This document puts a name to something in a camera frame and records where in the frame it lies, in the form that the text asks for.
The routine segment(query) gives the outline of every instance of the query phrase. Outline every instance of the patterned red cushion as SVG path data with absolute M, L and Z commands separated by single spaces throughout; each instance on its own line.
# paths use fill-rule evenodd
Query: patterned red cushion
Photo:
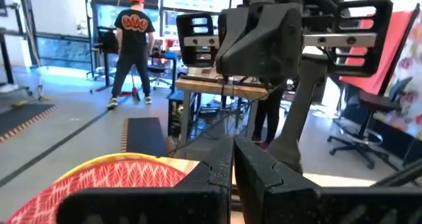
M 84 188 L 173 187 L 185 176 L 173 167 L 148 160 L 99 164 L 55 182 L 21 207 L 7 223 L 54 224 L 61 201 Z

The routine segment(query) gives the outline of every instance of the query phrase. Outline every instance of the black pants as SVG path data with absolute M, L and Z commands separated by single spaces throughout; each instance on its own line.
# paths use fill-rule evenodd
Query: black pants
M 142 90 L 145 96 L 150 96 L 150 79 L 148 77 L 148 56 L 145 53 L 121 53 L 116 66 L 116 74 L 114 76 L 113 89 L 111 94 L 114 98 L 119 96 L 121 87 L 125 82 L 126 76 L 129 74 L 132 65 L 138 70 L 140 81 L 142 82 Z
M 280 103 L 283 98 L 284 91 L 277 89 L 268 95 L 266 100 L 258 102 L 258 111 L 255 118 L 254 138 L 260 138 L 262 128 L 264 126 L 265 117 L 267 120 L 267 135 L 264 142 L 270 143 L 276 136 L 278 121 L 280 120 Z

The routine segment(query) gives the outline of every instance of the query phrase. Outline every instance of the person's leg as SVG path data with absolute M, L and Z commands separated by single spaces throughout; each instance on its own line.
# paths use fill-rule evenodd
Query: person's leg
M 119 60 L 117 61 L 116 73 L 114 76 L 113 89 L 111 89 L 111 100 L 108 107 L 117 106 L 117 97 L 121 92 L 121 87 L 125 83 L 127 74 L 129 73 L 133 64 L 133 60 L 130 55 L 120 54 Z
M 262 128 L 264 126 L 265 116 L 266 116 L 266 107 L 267 107 L 266 100 L 258 101 L 258 109 L 256 110 L 256 117 L 255 117 L 255 128 L 253 130 L 253 142 L 260 142 L 261 141 L 261 133 Z
M 284 91 L 281 89 L 277 89 L 276 91 L 272 92 L 267 99 L 267 135 L 266 140 L 264 143 L 268 146 L 271 141 L 273 141 L 274 137 L 277 133 L 278 123 L 280 121 L 280 103 L 283 98 Z
M 145 103 L 151 103 L 151 86 L 150 77 L 148 76 L 148 56 L 146 51 L 139 53 L 135 61 L 136 69 L 138 70 L 140 81 L 142 82 L 142 90 L 145 94 Z

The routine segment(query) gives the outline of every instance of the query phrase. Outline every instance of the wooden table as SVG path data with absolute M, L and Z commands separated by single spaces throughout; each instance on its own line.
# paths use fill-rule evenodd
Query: wooden table
M 199 161 L 190 161 L 186 159 L 174 159 L 169 157 L 161 157 L 159 158 L 160 161 L 185 172 L 186 174 L 190 173 L 198 164 Z M 352 179 L 352 178 L 345 178 L 345 177 L 335 177 L 330 175 L 317 175 L 317 174 L 310 174 L 305 173 L 303 175 L 305 178 L 309 179 L 310 181 L 315 182 L 316 184 L 320 186 L 326 186 L 326 187 L 347 187 L 347 186 L 362 186 L 362 187 L 368 187 L 371 186 L 375 181 L 367 181 L 367 180 L 361 180 L 361 179 Z M 236 180 L 233 178 L 232 180 L 233 184 L 236 184 Z M 233 211 L 231 213 L 231 224 L 243 224 L 245 221 L 243 220 L 243 215 L 240 212 Z
M 213 68 L 210 72 L 200 76 L 201 78 L 215 79 L 218 74 Z M 234 86 L 233 84 L 223 85 L 218 82 L 207 82 L 180 78 L 176 81 L 176 88 L 183 91 L 183 114 L 181 118 L 181 139 L 179 146 L 185 146 L 188 138 L 188 122 L 191 112 L 192 93 L 222 94 L 251 100 L 251 109 L 247 123 L 246 137 L 251 139 L 255 127 L 255 116 L 258 107 L 258 100 L 266 99 L 268 92 L 264 88 L 253 86 Z

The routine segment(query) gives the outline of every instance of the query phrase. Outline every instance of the concrete floor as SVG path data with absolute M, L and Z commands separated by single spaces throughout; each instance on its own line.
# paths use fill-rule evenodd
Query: concrete floor
M 34 86 L 35 76 L 24 70 L 16 70 L 15 76 L 21 84 Z M 167 131 L 168 89 L 157 89 L 152 93 L 153 105 L 135 105 L 131 99 L 116 111 L 110 112 L 70 140 L 65 140 L 55 151 L 41 161 L 25 165 L 54 144 L 84 126 L 103 113 L 109 90 L 89 94 L 89 89 L 102 86 L 103 82 L 91 82 L 66 76 L 44 76 L 46 95 L 67 94 L 54 97 L 50 102 L 57 110 L 46 118 L 27 128 L 21 134 L 0 144 L 0 221 L 8 219 L 21 205 L 49 186 L 55 179 L 73 167 L 95 157 L 119 151 L 123 120 L 129 117 L 158 117 L 163 133 Z M 4 74 L 0 72 L 0 81 Z M 18 101 L 22 94 L 0 97 L 0 108 L 11 101 Z M 306 173 L 334 175 L 370 181 L 379 180 L 393 172 L 380 161 L 375 169 L 366 168 L 366 163 L 356 153 L 339 152 L 335 156 L 328 151 L 336 143 L 327 144 L 329 134 L 336 127 L 326 117 L 310 115 L 300 140 L 303 166 Z M 189 159 L 201 159 L 212 147 L 211 141 L 204 139 L 191 146 Z M 19 170 L 29 167 L 7 183 L 1 180 Z

